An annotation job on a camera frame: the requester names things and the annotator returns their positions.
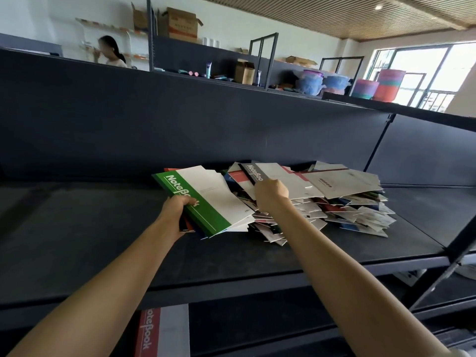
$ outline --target black hair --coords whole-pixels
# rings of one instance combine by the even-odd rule
[[[105,35],[105,36],[101,37],[99,40],[103,41],[107,46],[112,47],[112,49],[114,50],[114,54],[115,54],[119,59],[121,59],[122,61],[126,62],[126,58],[124,57],[124,55],[122,55],[122,54],[119,52],[119,46],[118,46],[116,40],[114,40],[114,38],[113,38],[112,36]]]

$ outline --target pile of notebooks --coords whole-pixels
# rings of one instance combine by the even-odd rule
[[[342,164],[318,161],[307,170],[293,171],[277,163],[234,163],[221,173],[196,166],[166,169],[153,177],[170,195],[197,199],[195,205],[185,207],[180,229],[202,238],[253,228],[267,242],[283,246],[286,236],[256,204],[254,185],[265,179],[280,180],[296,210],[319,230],[331,222],[342,229],[387,237],[385,229],[395,222],[390,216],[394,212],[384,204],[387,199],[378,176]]]

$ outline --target woman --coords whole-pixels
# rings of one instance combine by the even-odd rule
[[[286,234],[312,287],[358,357],[469,357],[450,352],[374,276],[294,208],[278,180],[256,183],[259,210]],[[168,199],[157,220],[111,264],[34,327],[8,357],[107,357],[183,233],[190,196]]]
[[[106,35],[99,39],[99,50],[94,49],[94,62],[97,63],[101,53],[108,59],[106,65],[127,67],[126,58],[119,53],[119,47],[112,36]]]

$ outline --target slatted ceiling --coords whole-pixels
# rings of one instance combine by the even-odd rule
[[[301,28],[357,41],[447,29],[447,26],[381,0],[207,0]],[[413,0],[476,25],[476,0]]]

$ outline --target left forearm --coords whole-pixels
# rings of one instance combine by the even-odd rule
[[[160,220],[42,320],[9,354],[106,357],[174,243]]]

